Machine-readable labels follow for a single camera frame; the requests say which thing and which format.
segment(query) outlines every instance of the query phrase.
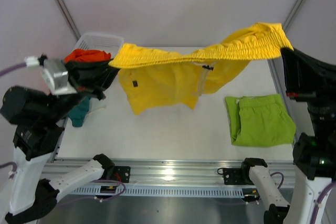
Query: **white laundry basket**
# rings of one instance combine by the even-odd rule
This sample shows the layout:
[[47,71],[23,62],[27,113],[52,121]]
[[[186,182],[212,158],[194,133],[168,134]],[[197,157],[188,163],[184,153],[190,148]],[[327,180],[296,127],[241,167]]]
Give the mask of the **white laundry basket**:
[[111,53],[114,58],[124,44],[124,39],[119,36],[104,33],[85,33],[75,45],[75,49],[83,50],[95,49]]

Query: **red cloth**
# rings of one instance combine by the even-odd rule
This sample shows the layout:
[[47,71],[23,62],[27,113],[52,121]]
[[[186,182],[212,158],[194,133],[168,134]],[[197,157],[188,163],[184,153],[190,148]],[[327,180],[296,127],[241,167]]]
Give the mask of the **red cloth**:
[[81,62],[96,62],[110,60],[111,54],[105,51],[99,50],[82,50],[75,49],[71,54],[69,54],[65,59],[65,63],[71,60],[81,61]]

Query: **yellow fabric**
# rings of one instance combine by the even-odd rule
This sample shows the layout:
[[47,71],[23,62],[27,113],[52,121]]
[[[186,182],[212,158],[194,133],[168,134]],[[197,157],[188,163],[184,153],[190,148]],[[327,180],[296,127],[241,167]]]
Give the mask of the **yellow fabric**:
[[279,57],[282,47],[292,49],[281,24],[256,23],[189,55],[124,44],[110,65],[121,68],[119,81],[135,114],[177,103],[193,109],[201,93],[216,92],[251,60]]

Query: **white table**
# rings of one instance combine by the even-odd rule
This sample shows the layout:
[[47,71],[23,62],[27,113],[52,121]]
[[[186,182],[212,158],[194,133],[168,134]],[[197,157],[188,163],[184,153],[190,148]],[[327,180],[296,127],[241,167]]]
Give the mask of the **white table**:
[[[163,49],[185,54],[197,48]],[[273,93],[268,62],[253,61],[218,92],[199,97],[195,110],[177,104],[134,115],[116,78],[106,90],[105,100],[91,99],[95,111],[87,115],[83,127],[74,128],[68,120],[57,157],[92,158],[104,153],[112,159],[134,160],[240,161],[259,157],[291,161],[290,144],[263,148],[231,145],[223,98]]]

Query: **green shorts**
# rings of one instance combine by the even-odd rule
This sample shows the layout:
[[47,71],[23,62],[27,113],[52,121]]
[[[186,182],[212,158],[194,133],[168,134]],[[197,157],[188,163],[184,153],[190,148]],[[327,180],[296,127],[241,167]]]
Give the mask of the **green shorts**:
[[293,143],[296,126],[279,94],[226,97],[233,145],[270,147]]

